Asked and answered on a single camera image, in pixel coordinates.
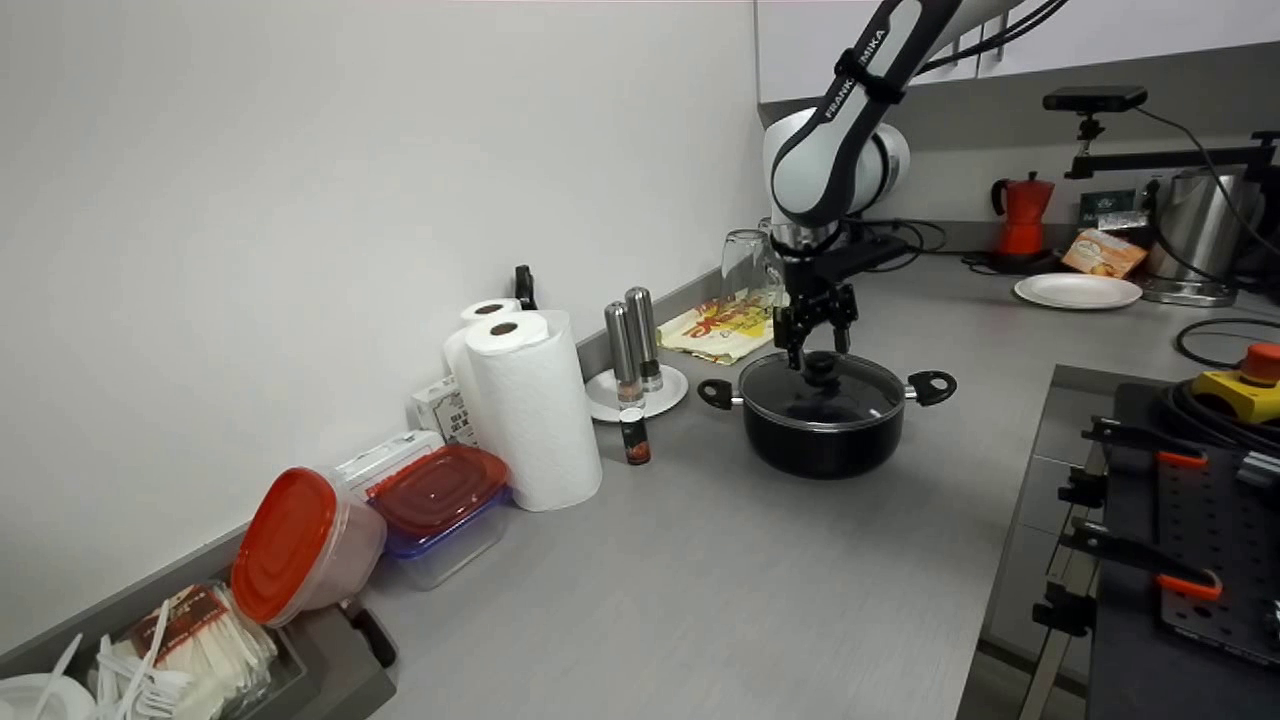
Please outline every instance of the kitchen counter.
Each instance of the kitchen counter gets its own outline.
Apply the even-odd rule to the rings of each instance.
[[[958,261],[859,277],[854,349],[962,392],[907,408],[887,463],[817,485],[752,456],[740,411],[683,399],[595,502],[530,518],[437,594],[372,594],[401,644],[378,720],[958,715],[1058,363],[1180,381],[1204,315],[1042,313]],[[708,363],[677,362],[694,381]]]

